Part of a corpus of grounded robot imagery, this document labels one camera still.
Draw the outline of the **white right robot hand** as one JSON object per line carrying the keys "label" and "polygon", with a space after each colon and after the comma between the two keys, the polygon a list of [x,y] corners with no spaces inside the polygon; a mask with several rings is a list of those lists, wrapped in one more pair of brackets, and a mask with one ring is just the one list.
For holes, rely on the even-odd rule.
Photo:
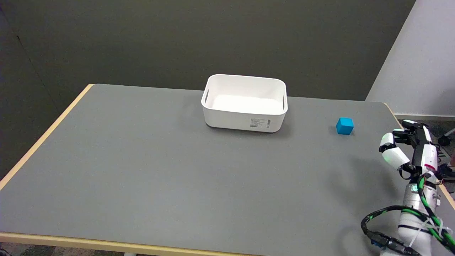
{"label": "white right robot hand", "polygon": [[[427,125],[411,120],[403,120],[401,129],[382,136],[379,152],[382,158],[403,176],[409,173],[408,179],[427,176],[427,181],[437,184],[440,180],[438,175],[437,147],[432,142]],[[409,159],[398,144],[410,145],[414,152]]]}

